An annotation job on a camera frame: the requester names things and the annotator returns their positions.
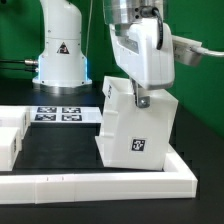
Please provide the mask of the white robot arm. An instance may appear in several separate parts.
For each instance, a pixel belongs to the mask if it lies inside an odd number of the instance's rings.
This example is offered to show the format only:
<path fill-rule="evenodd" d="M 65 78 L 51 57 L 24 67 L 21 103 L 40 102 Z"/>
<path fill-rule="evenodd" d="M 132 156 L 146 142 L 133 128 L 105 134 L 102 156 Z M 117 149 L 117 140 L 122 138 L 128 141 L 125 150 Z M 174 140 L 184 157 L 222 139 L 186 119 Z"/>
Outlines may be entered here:
<path fill-rule="evenodd" d="M 169 26 L 163 22 L 161 0 L 102 0 L 116 64 L 134 89 L 167 89 L 174 82 L 174 53 Z M 67 0 L 40 0 L 45 47 L 37 60 L 33 86 L 69 94 L 89 85 L 87 59 L 81 51 L 82 15 Z"/>

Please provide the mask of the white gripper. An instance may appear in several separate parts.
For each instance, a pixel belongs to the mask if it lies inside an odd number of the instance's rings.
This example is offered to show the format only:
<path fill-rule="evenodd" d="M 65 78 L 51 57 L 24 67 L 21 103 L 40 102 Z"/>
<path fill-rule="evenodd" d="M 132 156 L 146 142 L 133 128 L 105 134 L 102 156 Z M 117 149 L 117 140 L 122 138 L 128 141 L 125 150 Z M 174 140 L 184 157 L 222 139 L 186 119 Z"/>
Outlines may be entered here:
<path fill-rule="evenodd" d="M 170 88 L 174 82 L 173 42 L 169 26 L 163 24 L 160 50 L 157 49 L 158 22 L 154 18 L 132 24 L 126 36 L 117 36 L 115 26 L 110 25 L 110 36 L 117 65 L 139 84 L 136 87 L 136 105 L 148 108 L 150 96 L 146 90 Z"/>

